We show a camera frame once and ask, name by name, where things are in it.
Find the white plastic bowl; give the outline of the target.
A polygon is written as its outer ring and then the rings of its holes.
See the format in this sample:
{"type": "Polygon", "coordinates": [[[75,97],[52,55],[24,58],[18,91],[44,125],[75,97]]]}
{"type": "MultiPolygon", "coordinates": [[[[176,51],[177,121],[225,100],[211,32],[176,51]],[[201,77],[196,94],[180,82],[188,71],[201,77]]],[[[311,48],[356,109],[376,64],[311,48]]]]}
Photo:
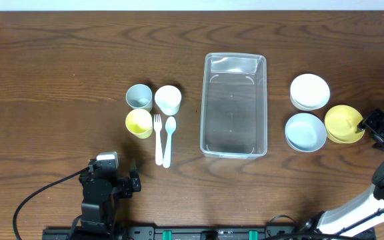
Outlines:
{"type": "Polygon", "coordinates": [[[313,111],[324,107],[331,92],[327,82],[315,74],[302,74],[294,78],[290,86],[292,104],[303,111],[313,111]]]}

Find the clear plastic container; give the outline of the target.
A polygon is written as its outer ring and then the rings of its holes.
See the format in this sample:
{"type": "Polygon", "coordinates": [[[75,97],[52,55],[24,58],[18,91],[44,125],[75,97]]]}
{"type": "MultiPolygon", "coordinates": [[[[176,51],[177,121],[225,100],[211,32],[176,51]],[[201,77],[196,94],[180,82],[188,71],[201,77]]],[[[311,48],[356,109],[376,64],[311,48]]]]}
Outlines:
{"type": "Polygon", "coordinates": [[[205,57],[200,149],[206,157],[256,159],[268,150],[267,60],[249,53],[205,57]]]}

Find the white plastic fork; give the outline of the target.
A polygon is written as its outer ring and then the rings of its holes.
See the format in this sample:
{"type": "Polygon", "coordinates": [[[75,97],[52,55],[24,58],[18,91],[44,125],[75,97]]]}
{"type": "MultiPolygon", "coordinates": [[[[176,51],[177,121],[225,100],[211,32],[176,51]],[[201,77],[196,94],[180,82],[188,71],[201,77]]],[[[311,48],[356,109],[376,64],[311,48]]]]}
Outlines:
{"type": "Polygon", "coordinates": [[[160,114],[154,114],[153,129],[155,131],[155,163],[163,164],[163,150],[161,145],[162,119],[160,114]]]}

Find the light blue plastic spoon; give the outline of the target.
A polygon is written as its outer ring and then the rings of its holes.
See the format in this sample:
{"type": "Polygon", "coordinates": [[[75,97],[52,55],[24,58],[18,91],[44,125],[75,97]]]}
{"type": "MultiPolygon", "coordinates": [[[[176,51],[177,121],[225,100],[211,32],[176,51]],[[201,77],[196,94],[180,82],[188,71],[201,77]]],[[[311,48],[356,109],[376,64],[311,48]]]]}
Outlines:
{"type": "Polygon", "coordinates": [[[164,168],[169,168],[171,166],[171,152],[172,152],[172,136],[177,128],[177,122],[174,116],[170,116],[165,124],[165,130],[167,132],[167,141],[165,146],[165,152],[163,156],[163,166],[164,168]]]}

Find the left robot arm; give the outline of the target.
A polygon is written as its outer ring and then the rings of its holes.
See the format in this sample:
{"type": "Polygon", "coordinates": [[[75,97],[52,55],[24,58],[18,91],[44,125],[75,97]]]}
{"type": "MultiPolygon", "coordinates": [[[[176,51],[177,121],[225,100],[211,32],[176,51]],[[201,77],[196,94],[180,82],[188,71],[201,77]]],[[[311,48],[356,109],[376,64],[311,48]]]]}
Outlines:
{"type": "Polygon", "coordinates": [[[79,175],[83,187],[81,215],[73,220],[68,239],[119,236],[114,227],[118,202],[140,192],[141,182],[136,170],[131,170],[128,177],[119,177],[118,166],[118,158],[105,155],[91,159],[88,169],[79,175]]]}

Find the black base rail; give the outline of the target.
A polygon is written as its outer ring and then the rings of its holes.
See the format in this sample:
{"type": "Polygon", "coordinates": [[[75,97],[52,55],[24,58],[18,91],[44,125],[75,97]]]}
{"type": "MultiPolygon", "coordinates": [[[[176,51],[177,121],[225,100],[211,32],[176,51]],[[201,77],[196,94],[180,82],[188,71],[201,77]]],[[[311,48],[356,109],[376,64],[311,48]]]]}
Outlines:
{"type": "Polygon", "coordinates": [[[295,231],[292,225],[270,225],[268,227],[228,228],[161,228],[150,226],[130,227],[112,235],[90,233],[80,229],[72,233],[69,229],[45,229],[43,240],[66,239],[118,239],[118,240],[262,240],[295,231]]]}

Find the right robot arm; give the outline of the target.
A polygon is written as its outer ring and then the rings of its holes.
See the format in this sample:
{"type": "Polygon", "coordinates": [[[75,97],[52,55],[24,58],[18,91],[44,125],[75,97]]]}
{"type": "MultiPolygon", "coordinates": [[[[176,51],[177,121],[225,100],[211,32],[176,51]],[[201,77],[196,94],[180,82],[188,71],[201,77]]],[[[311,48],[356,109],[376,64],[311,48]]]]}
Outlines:
{"type": "MultiPolygon", "coordinates": [[[[369,130],[375,140],[373,148],[384,151],[384,112],[375,109],[363,118],[354,133],[369,130]]],[[[384,223],[384,162],[372,176],[371,186],[350,202],[330,211],[322,211],[299,229],[324,235],[356,236],[384,223]]]]}

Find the grey-blue plastic bowl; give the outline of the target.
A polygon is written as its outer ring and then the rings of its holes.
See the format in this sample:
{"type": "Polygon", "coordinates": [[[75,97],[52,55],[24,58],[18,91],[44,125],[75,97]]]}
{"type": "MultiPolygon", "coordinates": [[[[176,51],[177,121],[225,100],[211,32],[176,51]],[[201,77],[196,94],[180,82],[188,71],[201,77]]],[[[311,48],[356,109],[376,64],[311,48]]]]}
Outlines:
{"type": "Polygon", "coordinates": [[[287,144],[300,152],[314,152],[324,146],[327,132],[323,122],[313,114],[298,113],[285,125],[287,144]]]}

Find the yellow plastic bowl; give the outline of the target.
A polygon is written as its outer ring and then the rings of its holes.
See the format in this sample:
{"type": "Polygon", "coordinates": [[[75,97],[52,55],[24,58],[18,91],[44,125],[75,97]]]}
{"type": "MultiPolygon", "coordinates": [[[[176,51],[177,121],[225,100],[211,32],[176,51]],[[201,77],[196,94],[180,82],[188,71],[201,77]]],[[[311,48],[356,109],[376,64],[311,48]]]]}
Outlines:
{"type": "Polygon", "coordinates": [[[362,120],[363,116],[353,107],[336,105],[325,115],[327,136],[335,143],[355,143],[365,133],[357,127],[362,120]]]}

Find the white plastic cup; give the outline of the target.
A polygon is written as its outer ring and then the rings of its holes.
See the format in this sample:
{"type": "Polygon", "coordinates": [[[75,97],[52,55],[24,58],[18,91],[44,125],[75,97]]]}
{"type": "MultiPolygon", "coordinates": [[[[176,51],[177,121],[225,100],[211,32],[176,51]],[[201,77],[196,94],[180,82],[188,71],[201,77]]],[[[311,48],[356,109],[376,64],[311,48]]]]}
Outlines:
{"type": "Polygon", "coordinates": [[[172,85],[162,86],[155,93],[155,103],[165,115],[175,115],[181,104],[181,92],[172,85]]]}

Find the yellow plastic cup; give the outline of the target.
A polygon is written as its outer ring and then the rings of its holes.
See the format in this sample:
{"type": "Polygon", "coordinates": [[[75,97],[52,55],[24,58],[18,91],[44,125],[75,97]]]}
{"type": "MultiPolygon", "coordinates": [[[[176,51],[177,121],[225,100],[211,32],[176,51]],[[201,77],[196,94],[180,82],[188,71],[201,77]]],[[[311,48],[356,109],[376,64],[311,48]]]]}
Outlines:
{"type": "Polygon", "coordinates": [[[140,139],[146,139],[153,132],[153,119],[150,112],[144,109],[134,109],[125,118],[128,131],[140,139]]]}

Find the grey plastic cup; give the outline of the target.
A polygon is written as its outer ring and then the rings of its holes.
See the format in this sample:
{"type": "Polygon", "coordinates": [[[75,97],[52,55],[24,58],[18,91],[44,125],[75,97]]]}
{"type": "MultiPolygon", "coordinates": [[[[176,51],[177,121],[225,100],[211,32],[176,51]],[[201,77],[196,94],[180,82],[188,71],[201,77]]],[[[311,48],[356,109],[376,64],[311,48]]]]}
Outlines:
{"type": "Polygon", "coordinates": [[[126,92],[126,102],[133,109],[144,109],[150,112],[153,108],[152,90],[144,84],[131,86],[126,92]]]}

